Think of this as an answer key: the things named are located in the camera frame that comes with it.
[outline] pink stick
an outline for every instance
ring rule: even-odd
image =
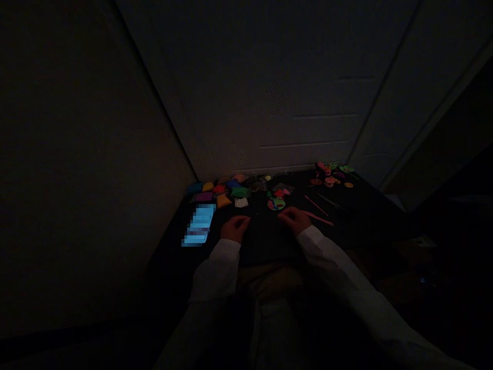
[[[320,218],[320,217],[317,217],[315,216],[313,213],[310,213],[310,212],[307,212],[307,211],[302,211],[304,214],[310,216],[310,217],[313,217],[314,219],[317,219],[319,221],[322,221],[322,222],[325,222],[326,224],[329,224],[330,226],[334,226],[333,223],[331,223],[330,221],[326,221],[324,220],[323,218]]]
[[[328,214],[327,214],[327,213],[325,213],[325,212],[324,212],[324,210],[323,210],[322,208],[320,208],[319,206],[317,206],[317,204],[316,204],[314,201],[312,201],[309,197],[307,197],[307,196],[305,195],[305,198],[306,198],[306,199],[308,199],[311,203],[313,203],[313,204],[314,204],[314,205],[315,205],[318,209],[320,209],[320,210],[322,211],[322,213],[323,213],[325,216],[328,216]]]

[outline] phone screen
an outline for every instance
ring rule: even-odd
[[[192,220],[186,227],[185,237],[181,240],[182,247],[200,247],[205,243],[215,211],[215,204],[196,206]]]

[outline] white door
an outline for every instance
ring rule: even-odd
[[[416,1],[147,6],[205,181],[346,161]]]
[[[117,3],[202,181],[352,154],[377,186],[492,24],[465,0]]]

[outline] table surface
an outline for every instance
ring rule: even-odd
[[[335,184],[333,188],[324,185],[310,187],[314,171],[276,176],[267,185],[269,189],[280,182],[293,186],[293,193],[285,197],[286,207],[295,206],[333,222],[334,226],[331,226],[311,219],[313,225],[344,250],[418,236],[418,229],[405,212],[359,175],[356,174],[359,180],[351,175],[346,176],[346,180]],[[344,186],[344,182],[351,182],[354,187],[348,188]],[[316,193],[339,204],[346,212],[336,210]],[[305,195],[317,203],[328,216],[323,215]],[[148,269],[160,271],[159,275],[193,272],[219,241],[221,226],[234,215],[252,218],[243,237],[240,266],[260,265],[301,256],[291,231],[278,220],[278,211],[267,207],[266,192],[254,193],[249,197],[248,207],[236,208],[232,204],[217,210],[207,241],[201,247],[182,247],[181,239],[196,206],[188,204],[190,197],[183,199],[148,265]]]

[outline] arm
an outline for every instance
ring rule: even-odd
[[[308,262],[329,289],[362,319],[372,335],[402,365],[424,369],[471,369],[448,357],[407,325],[344,251],[311,225],[304,213],[287,209],[279,218],[291,227]]]
[[[236,216],[223,225],[221,240],[195,270],[188,309],[154,369],[196,368],[200,357],[214,345],[226,298],[236,290],[241,239],[249,222],[246,216]]]

